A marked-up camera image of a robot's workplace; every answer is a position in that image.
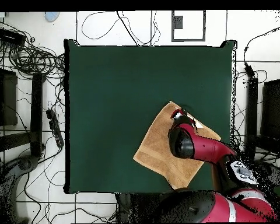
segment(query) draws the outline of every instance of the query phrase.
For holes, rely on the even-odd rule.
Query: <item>metal bar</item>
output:
[[[248,83],[247,92],[247,110],[246,110],[246,135],[245,139],[246,155],[254,160],[256,144],[253,137],[257,134],[257,100],[258,100],[258,83],[251,81]]]
[[[26,131],[26,130],[23,130],[23,129],[5,129],[5,131],[10,131],[10,132],[12,132],[12,131],[14,131],[14,132],[23,132],[23,131]]]
[[[19,134],[0,136],[0,152],[29,144],[29,136],[32,142],[36,142],[38,133],[29,131],[28,133],[24,132]]]
[[[16,200],[16,202],[22,202],[22,203],[34,203],[34,201],[20,201],[20,200]],[[55,202],[55,201],[42,201],[39,203],[41,204],[106,204],[106,205],[117,205],[116,202]]]
[[[46,77],[42,73],[34,73],[32,79],[31,94],[31,120],[30,129],[37,133],[37,139],[31,142],[31,155],[40,157],[42,150],[42,127],[43,127],[43,82]]]

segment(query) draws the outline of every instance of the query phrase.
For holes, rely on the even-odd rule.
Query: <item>red robot arm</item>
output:
[[[172,154],[182,159],[211,163],[219,172],[221,191],[212,192],[215,203],[200,222],[265,222],[276,219],[271,205],[258,190],[252,171],[231,147],[197,135],[195,121],[185,110],[177,109],[171,118],[174,122],[168,137]]]

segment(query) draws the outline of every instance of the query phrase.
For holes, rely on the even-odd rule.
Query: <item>green table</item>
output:
[[[234,44],[96,47],[65,40],[70,119],[65,191],[169,192],[163,176],[132,158],[170,100],[229,142]],[[204,164],[189,186],[213,189],[211,165]]]

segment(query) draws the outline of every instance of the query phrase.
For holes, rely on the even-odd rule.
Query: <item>floor tile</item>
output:
[[[77,208],[82,208],[90,214],[99,216],[106,221],[115,212],[116,205],[93,205],[93,204],[79,204]],[[99,218],[90,216],[82,210],[76,212],[76,223],[103,223]]]
[[[37,215],[37,218],[34,220],[34,224],[48,224],[48,220],[46,218],[46,213],[45,210],[50,209],[49,211],[47,210],[47,218],[49,219],[52,224],[70,224],[75,222],[74,218],[74,213],[69,213],[66,215],[58,215],[57,214],[63,214],[63,213],[68,213],[71,212],[75,209],[74,204],[50,204],[50,207],[47,206],[47,204],[42,203],[41,204],[41,211],[37,215],[40,207],[33,202],[17,202],[16,203],[16,208],[19,217],[25,218],[29,217],[29,223],[32,222],[34,217]]]

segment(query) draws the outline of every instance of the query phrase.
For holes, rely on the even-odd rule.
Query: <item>white floor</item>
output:
[[[64,53],[63,40],[76,39],[80,45],[91,46],[134,46],[132,38],[127,33],[121,21],[117,21],[110,32],[104,37],[93,40],[87,38],[85,35],[91,38],[98,38],[111,28],[113,23],[118,19],[115,12],[111,13],[99,13],[91,15],[95,12],[61,12],[59,18],[49,23],[44,18],[44,12],[24,12],[24,13],[9,13],[9,16],[5,18],[5,23],[10,24],[19,30],[28,32],[36,40],[35,46],[43,46],[55,51],[57,55]],[[172,42],[172,27],[170,10],[162,11],[136,11],[136,12],[120,12],[121,16],[127,17],[134,35],[137,37],[139,44],[147,43],[151,37],[151,15],[157,23],[159,31],[156,32],[152,39],[152,44],[157,46],[220,46],[225,40],[237,41],[237,63],[236,69],[238,72],[244,72],[243,63],[243,51],[247,42],[253,37],[265,33],[275,27],[280,26],[280,12],[272,10],[207,10],[206,11],[206,38],[205,41],[200,42],[185,42],[177,43]],[[154,34],[155,27],[152,25],[152,34]],[[254,70],[263,69],[266,70],[269,80],[280,78],[280,30],[275,33],[269,34],[264,37],[260,37],[252,41],[246,52],[246,60],[254,61],[249,62]],[[259,72],[260,82],[265,79],[265,74]],[[241,77],[236,84],[236,103],[241,110],[246,108],[246,76]],[[258,86],[258,101],[262,101],[262,87],[263,83]],[[31,92],[31,81],[18,80],[18,99],[26,97],[31,102],[31,96],[24,94],[25,92]],[[43,106],[47,109],[48,101],[55,102],[54,87],[48,82],[44,83],[43,87]],[[24,121],[27,129],[30,129],[30,105],[21,100],[18,102],[17,111]],[[64,113],[61,108],[57,109],[60,115],[60,122],[64,121]],[[258,105],[258,131],[260,129],[261,121],[261,104]],[[243,120],[243,115],[239,114],[236,117],[236,127],[238,128]],[[23,126],[19,122],[16,127],[8,127],[10,130],[22,130]],[[49,131],[47,117],[44,113],[43,117],[43,130]],[[64,131],[64,124],[61,124],[61,130]],[[6,131],[5,135],[13,133],[12,131]],[[244,134],[244,123],[241,125],[240,133]],[[43,133],[43,142],[51,137],[50,132]],[[1,159],[5,162],[14,159],[20,152],[27,149],[29,146],[24,145],[15,149],[11,149],[2,153]],[[58,148],[53,138],[48,141],[46,157],[49,157],[57,152]],[[46,170],[49,179],[59,170],[65,170],[65,151],[63,150],[52,161],[48,160],[45,164],[40,164],[36,170],[31,172],[29,184],[36,179],[44,169],[44,166],[49,168]],[[22,192],[24,184],[27,180],[27,176],[23,176],[20,180],[17,188],[17,210],[20,216],[28,216],[31,220],[39,210],[39,206],[32,203],[25,194]],[[64,172],[58,173],[52,180],[55,184],[64,184]],[[51,202],[50,220],[54,215],[58,213],[64,213],[73,211],[75,209],[75,195],[66,195],[63,192],[62,187],[50,186],[50,193],[48,195],[49,181],[45,175],[42,174],[34,183],[28,188],[27,192],[33,198],[42,202]],[[116,199],[114,194],[98,194],[98,193],[79,193],[76,195],[76,207],[83,208],[91,214],[99,215],[101,217],[108,217],[113,214],[116,209]],[[46,203],[41,204],[41,212],[34,222],[38,222],[43,218],[45,214]],[[53,223],[90,223],[96,218],[85,214],[83,211],[76,211],[76,214],[70,213],[54,218]],[[40,223],[48,223],[44,218]]]

